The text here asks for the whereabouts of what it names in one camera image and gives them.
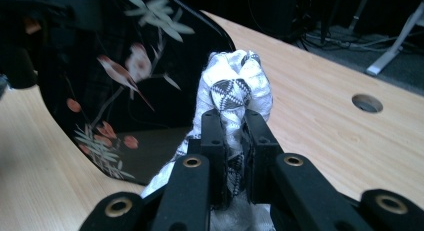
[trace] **light wood surface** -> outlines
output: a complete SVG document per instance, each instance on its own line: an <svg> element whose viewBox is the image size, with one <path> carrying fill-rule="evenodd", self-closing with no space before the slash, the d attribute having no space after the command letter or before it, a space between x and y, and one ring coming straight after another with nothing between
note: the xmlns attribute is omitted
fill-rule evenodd
<svg viewBox="0 0 424 231"><path fill-rule="evenodd" d="M423 97L213 18L238 49L260 55L274 96L268 124L285 152L309 158L355 199L383 188L424 207ZM383 111L359 110L355 94L377 98ZM0 230L77 230L105 196L142 190L106 177L79 152L37 87L8 91L0 100Z"/></svg>
<svg viewBox="0 0 424 231"><path fill-rule="evenodd" d="M366 189L382 188L424 207L423 97L214 19L237 49L260 55L274 97L268 125L285 152L306 156L357 200ZM378 99L383 110L356 108L356 94Z"/></svg>

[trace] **crumpled cloth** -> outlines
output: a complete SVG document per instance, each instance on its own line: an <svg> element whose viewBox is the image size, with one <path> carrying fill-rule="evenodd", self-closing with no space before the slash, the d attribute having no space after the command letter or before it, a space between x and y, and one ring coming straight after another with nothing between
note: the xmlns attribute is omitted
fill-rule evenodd
<svg viewBox="0 0 424 231"><path fill-rule="evenodd" d="M245 157L241 138L245 111L256 111L267 121L272 108L269 81L259 56L252 51L210 55L199 81L193 128L174 157L153 177L141 196L148 196L168 182L175 160L187 154L188 140L201 138L202 114L214 108L219 111L229 147L227 186L232 200L227 209L211 211L210 230L275 230L269 216L269 205L249 203L243 185Z"/></svg>

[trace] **round hole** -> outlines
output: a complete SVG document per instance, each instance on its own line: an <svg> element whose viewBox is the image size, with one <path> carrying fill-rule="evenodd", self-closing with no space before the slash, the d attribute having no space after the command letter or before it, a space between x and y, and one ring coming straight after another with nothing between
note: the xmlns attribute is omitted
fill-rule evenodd
<svg viewBox="0 0 424 231"><path fill-rule="evenodd" d="M132 208L132 201L127 197L116 198L106 206L106 216L116 218L124 215Z"/></svg>
<svg viewBox="0 0 424 231"><path fill-rule="evenodd" d="M378 113L383 110L383 104L370 95L357 94L352 97L352 102L357 108L365 112Z"/></svg>
<svg viewBox="0 0 424 231"><path fill-rule="evenodd" d="M302 166L303 165L303 160L301 160L300 158L295 157L295 156L285 157L284 162L286 162L286 164L291 165L291 166Z"/></svg>
<svg viewBox="0 0 424 231"><path fill-rule="evenodd" d="M199 167L201 163L202 161L200 161L200 159L198 158L186 158L184 160L184 166L186 166L187 168Z"/></svg>
<svg viewBox="0 0 424 231"><path fill-rule="evenodd" d="M389 195L378 195L375 197L377 204L384 210L395 214L406 214L408 208L399 199Z"/></svg>

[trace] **bird illustration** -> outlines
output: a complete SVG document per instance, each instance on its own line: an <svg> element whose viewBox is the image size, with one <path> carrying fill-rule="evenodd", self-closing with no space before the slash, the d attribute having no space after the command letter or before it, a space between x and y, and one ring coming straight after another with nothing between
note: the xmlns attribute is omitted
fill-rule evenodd
<svg viewBox="0 0 424 231"><path fill-rule="evenodd" d="M131 77L128 70L126 70L124 67L122 67L120 64L114 62L106 55L100 55L97 57L97 60L100 62L100 64L105 69L106 73L116 82L127 86L130 88L132 92L137 92L140 97L146 102L146 104L153 110L153 106L150 104L150 102L144 97L144 95L138 90L138 87L134 81L134 79Z"/></svg>

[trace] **red flower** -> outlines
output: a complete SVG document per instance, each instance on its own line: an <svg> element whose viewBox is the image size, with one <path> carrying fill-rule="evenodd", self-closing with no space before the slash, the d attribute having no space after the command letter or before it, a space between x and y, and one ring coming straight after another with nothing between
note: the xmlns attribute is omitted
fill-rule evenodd
<svg viewBox="0 0 424 231"><path fill-rule="evenodd" d="M112 126L110 126L110 124L106 121L103 121L103 127L97 127L97 130L99 130L99 132L105 137L116 139L116 134L113 131Z"/></svg>
<svg viewBox="0 0 424 231"><path fill-rule="evenodd" d="M106 137L103 137L103 136L100 136L100 135L95 134L94 135L94 139L103 141L105 143L106 147L111 147L112 146L112 141L110 141L110 139L108 139Z"/></svg>
<svg viewBox="0 0 424 231"><path fill-rule="evenodd" d="M87 148L87 146L85 146L84 144L79 144L78 146L85 154L90 154L90 150Z"/></svg>
<svg viewBox="0 0 424 231"><path fill-rule="evenodd" d="M138 148L138 140L134 138L134 136L125 136L124 137L124 144L130 149L136 149Z"/></svg>
<svg viewBox="0 0 424 231"><path fill-rule="evenodd" d="M81 112L81 105L77 101L71 98L68 98L66 100L66 105L68 105L68 108L74 113Z"/></svg>

